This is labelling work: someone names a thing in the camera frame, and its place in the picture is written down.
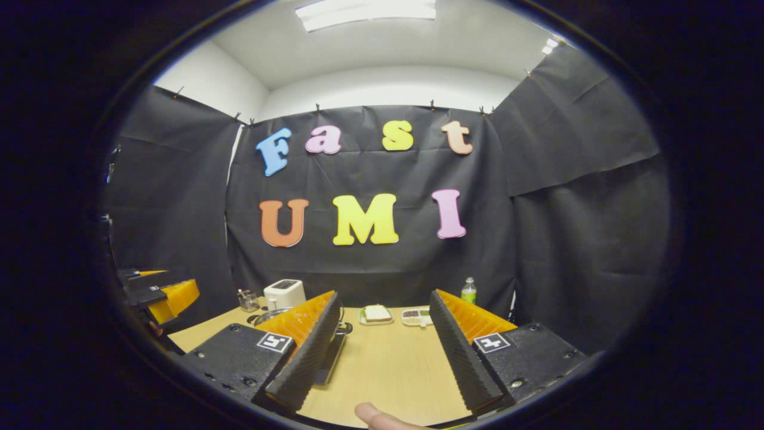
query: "letter m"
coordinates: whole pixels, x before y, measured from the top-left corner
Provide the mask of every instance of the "letter m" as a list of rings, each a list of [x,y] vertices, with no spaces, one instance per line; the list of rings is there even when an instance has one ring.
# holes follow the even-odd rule
[[[361,209],[358,200],[353,196],[337,196],[332,203],[337,207],[337,236],[334,238],[335,245],[352,245],[353,236],[350,228],[353,227],[358,242],[366,243],[371,227],[374,234],[371,235],[372,243],[395,243],[398,235],[393,227],[393,203],[396,197],[392,194],[377,194],[371,201],[366,212]]]

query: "wooden table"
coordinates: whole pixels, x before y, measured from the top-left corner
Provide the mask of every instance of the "wooden table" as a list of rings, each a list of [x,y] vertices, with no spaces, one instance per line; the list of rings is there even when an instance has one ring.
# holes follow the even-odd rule
[[[358,323],[359,308],[346,308],[344,321],[353,324],[345,339],[332,378],[314,386],[297,413],[351,427],[366,425],[353,413],[360,402],[418,425],[434,425],[470,415],[432,325],[407,327],[403,308],[391,308],[392,324]],[[188,352],[232,323],[247,324],[247,313],[236,308],[194,327],[171,334]]]

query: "white toaster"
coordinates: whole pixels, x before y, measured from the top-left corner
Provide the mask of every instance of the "white toaster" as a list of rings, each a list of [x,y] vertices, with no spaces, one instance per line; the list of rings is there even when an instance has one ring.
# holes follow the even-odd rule
[[[303,282],[295,279],[282,279],[263,290],[268,309],[294,308],[305,303]]]

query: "green bottle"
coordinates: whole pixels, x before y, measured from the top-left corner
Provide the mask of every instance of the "green bottle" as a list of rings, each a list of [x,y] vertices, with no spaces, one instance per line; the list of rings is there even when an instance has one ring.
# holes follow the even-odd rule
[[[465,287],[461,289],[461,300],[475,304],[475,299],[478,296],[478,289],[475,288],[475,280],[472,277],[467,278]]]

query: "human hand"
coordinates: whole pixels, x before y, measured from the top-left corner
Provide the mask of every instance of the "human hand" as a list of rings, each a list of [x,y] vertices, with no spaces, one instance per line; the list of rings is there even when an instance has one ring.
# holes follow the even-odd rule
[[[154,324],[153,321],[148,321],[148,326],[151,328],[151,331],[154,332],[154,336],[159,337],[164,333],[164,329],[162,327],[158,327],[156,324]]]
[[[369,426],[369,430],[423,430],[427,427],[400,421],[394,416],[377,410],[369,402],[355,407],[355,415]]]

